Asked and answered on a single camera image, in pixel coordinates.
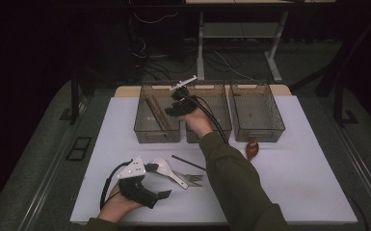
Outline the metal rail strip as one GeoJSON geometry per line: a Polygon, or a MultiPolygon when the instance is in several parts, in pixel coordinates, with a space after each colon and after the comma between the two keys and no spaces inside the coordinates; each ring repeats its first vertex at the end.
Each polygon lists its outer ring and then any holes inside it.
{"type": "Polygon", "coordinates": [[[356,215],[371,231],[371,127],[333,124],[329,159],[356,215]]]}
{"type": "Polygon", "coordinates": [[[90,98],[83,97],[82,99],[77,100],[77,105],[71,105],[72,110],[77,110],[77,116],[72,121],[72,124],[68,124],[66,126],[66,130],[62,134],[50,166],[45,172],[44,176],[41,177],[40,185],[35,195],[33,196],[33,200],[28,207],[25,216],[20,222],[17,231],[33,231],[36,221],[40,215],[40,211],[43,208],[46,198],[50,194],[50,191],[53,187],[56,175],[58,174],[58,170],[61,167],[62,161],[66,157],[69,145],[78,126],[81,123],[81,118],[79,117],[79,115],[83,115],[87,111],[87,108],[90,105],[90,101],[90,98]]]}

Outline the black rectangular frame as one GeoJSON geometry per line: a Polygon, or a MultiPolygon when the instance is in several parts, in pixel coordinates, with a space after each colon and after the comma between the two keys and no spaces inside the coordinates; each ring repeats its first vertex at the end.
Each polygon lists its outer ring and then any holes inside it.
{"type": "Polygon", "coordinates": [[[72,162],[79,162],[85,159],[90,147],[91,137],[77,137],[73,146],[66,155],[66,159],[72,162]]]}

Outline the brown wooden spoon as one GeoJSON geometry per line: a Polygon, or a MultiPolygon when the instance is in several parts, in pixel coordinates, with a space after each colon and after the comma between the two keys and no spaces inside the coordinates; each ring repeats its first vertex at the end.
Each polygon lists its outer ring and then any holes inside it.
{"type": "Polygon", "coordinates": [[[246,145],[246,156],[249,161],[251,161],[259,151],[259,145],[257,141],[250,141],[246,145]]]}

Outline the metal fork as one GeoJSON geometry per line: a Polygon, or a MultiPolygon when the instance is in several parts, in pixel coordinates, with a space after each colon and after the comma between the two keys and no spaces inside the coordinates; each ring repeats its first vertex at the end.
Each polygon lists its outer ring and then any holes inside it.
{"type": "Polygon", "coordinates": [[[180,177],[181,179],[187,180],[187,181],[201,181],[203,175],[195,175],[195,174],[182,174],[178,171],[173,172],[175,175],[180,177]]]}
{"type": "Polygon", "coordinates": [[[178,176],[179,179],[183,180],[189,187],[202,187],[201,184],[198,184],[196,182],[192,182],[192,181],[188,181],[186,180],[185,178],[181,177],[181,176],[178,176]]]}

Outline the person's left hand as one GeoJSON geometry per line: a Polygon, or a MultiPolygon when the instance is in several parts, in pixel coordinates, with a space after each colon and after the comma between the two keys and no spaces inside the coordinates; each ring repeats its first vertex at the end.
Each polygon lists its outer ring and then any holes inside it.
{"type": "Polygon", "coordinates": [[[107,202],[104,204],[97,217],[106,221],[117,223],[130,212],[141,207],[142,204],[127,199],[121,195],[119,193],[119,185],[116,184],[112,188],[107,202]]]}

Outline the brown wooden chopstick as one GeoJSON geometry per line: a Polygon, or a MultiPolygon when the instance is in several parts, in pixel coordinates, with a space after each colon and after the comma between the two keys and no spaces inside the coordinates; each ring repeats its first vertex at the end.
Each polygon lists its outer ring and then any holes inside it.
{"type": "Polygon", "coordinates": [[[149,108],[151,109],[152,113],[154,114],[160,128],[162,130],[170,130],[171,126],[168,123],[166,117],[163,115],[163,111],[162,111],[161,107],[159,106],[157,99],[154,96],[150,96],[146,100],[147,100],[147,104],[148,104],[149,108]]]}
{"type": "Polygon", "coordinates": [[[157,114],[157,117],[159,118],[159,120],[162,122],[162,126],[163,126],[163,129],[164,130],[171,130],[172,127],[170,126],[165,114],[164,114],[164,111],[162,110],[157,98],[152,95],[151,96],[151,100],[154,104],[154,107],[156,109],[156,114],[157,114]]]}

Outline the white plastic spoon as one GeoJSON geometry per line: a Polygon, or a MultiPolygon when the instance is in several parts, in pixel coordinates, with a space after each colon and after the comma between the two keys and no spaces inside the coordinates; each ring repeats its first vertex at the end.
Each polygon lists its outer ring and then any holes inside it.
{"type": "Polygon", "coordinates": [[[162,159],[162,158],[156,158],[153,160],[153,163],[158,166],[157,172],[159,174],[162,174],[164,176],[167,176],[171,178],[175,183],[177,183],[182,189],[187,190],[189,188],[189,185],[185,183],[183,180],[181,180],[179,177],[177,177],[168,163],[162,159]]]}

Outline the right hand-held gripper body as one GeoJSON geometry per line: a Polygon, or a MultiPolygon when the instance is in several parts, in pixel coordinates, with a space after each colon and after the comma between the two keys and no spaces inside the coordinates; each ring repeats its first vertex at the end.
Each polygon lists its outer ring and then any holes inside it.
{"type": "Polygon", "coordinates": [[[197,107],[197,98],[190,96],[187,89],[187,85],[197,80],[198,77],[194,75],[192,78],[184,81],[179,81],[174,86],[170,87],[172,91],[172,107],[177,109],[177,112],[181,112],[184,116],[191,113],[197,107]]]}

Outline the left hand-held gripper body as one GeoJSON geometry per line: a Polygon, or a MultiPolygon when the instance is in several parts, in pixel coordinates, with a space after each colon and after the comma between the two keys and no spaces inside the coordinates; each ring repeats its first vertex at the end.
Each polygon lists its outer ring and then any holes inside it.
{"type": "Polygon", "coordinates": [[[126,198],[152,209],[159,198],[157,193],[151,192],[142,185],[147,174],[145,165],[141,157],[132,160],[118,174],[119,189],[126,198]]]}

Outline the translucent brown plastic bin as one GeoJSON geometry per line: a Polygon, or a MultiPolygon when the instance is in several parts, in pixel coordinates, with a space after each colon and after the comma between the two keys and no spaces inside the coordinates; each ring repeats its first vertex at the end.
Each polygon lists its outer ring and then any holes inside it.
{"type": "Polygon", "coordinates": [[[236,141],[277,142],[285,131],[269,85],[232,84],[229,105],[236,141]]]}
{"type": "Polygon", "coordinates": [[[144,82],[141,85],[134,131],[139,143],[169,143],[180,142],[180,122],[166,114],[165,109],[172,103],[170,82],[144,82]],[[150,108],[146,104],[146,97],[154,95],[172,127],[171,130],[161,130],[150,108]]]}
{"type": "Polygon", "coordinates": [[[221,126],[222,132],[229,141],[232,131],[231,118],[229,114],[227,97],[224,84],[199,83],[189,85],[188,91],[195,95],[198,102],[205,106],[216,118],[221,126]]]}

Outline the white desk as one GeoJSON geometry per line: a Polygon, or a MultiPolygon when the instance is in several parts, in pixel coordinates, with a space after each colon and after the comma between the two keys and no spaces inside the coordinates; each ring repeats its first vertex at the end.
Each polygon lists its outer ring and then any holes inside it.
{"type": "MultiPolygon", "coordinates": [[[[320,4],[333,4],[335,0],[185,0],[187,6],[200,5],[229,5],[231,7],[258,7],[259,5],[271,6],[276,4],[290,6],[317,6],[320,4]]],[[[199,34],[198,34],[198,55],[197,55],[197,74],[200,80],[204,79],[204,58],[203,40],[204,39],[272,39],[272,46],[264,52],[269,70],[276,82],[281,82],[282,78],[275,62],[275,55],[278,44],[286,23],[289,11],[283,10],[278,21],[274,22],[205,22],[204,10],[199,11],[199,34]]]]}

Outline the white table sheet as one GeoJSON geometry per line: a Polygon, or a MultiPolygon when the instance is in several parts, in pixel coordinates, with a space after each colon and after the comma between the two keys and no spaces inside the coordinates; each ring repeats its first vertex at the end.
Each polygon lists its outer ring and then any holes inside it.
{"type": "MultiPolygon", "coordinates": [[[[279,96],[278,109],[286,126],[277,142],[263,142],[252,159],[261,185],[277,203],[290,224],[344,224],[357,218],[306,119],[295,96],[279,96]]],[[[99,212],[100,196],[107,178],[115,167],[141,157],[150,163],[162,158],[183,174],[201,175],[204,170],[174,158],[205,166],[204,157],[195,143],[139,143],[134,133],[138,100],[114,97],[110,100],[93,149],[80,192],[70,220],[84,224],[99,212]]],[[[202,187],[182,189],[171,179],[150,173],[143,181],[153,192],[171,190],[168,198],[152,209],[140,208],[124,219],[134,225],[213,225],[224,224],[225,216],[208,181],[202,187]]]]}

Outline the black metal stand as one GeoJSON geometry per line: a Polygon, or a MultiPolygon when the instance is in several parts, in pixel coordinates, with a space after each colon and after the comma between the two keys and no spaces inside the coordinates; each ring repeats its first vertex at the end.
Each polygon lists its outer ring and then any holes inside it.
{"type": "Polygon", "coordinates": [[[95,81],[88,67],[73,70],[70,77],[71,106],[64,109],[60,120],[68,120],[73,125],[80,115],[81,97],[93,95],[94,88],[95,81]]]}
{"type": "Polygon", "coordinates": [[[319,97],[334,93],[332,115],[340,125],[353,122],[344,117],[344,90],[356,95],[371,115],[371,12],[358,12],[345,17],[344,39],[332,60],[303,80],[290,86],[292,91],[317,80],[319,97]]]}

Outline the person's right hand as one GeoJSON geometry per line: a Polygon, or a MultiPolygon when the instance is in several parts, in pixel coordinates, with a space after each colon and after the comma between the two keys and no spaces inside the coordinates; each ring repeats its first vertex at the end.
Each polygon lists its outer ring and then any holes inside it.
{"type": "Polygon", "coordinates": [[[179,116],[177,119],[185,121],[200,139],[213,131],[210,118],[201,108],[196,108],[191,113],[179,116]]]}

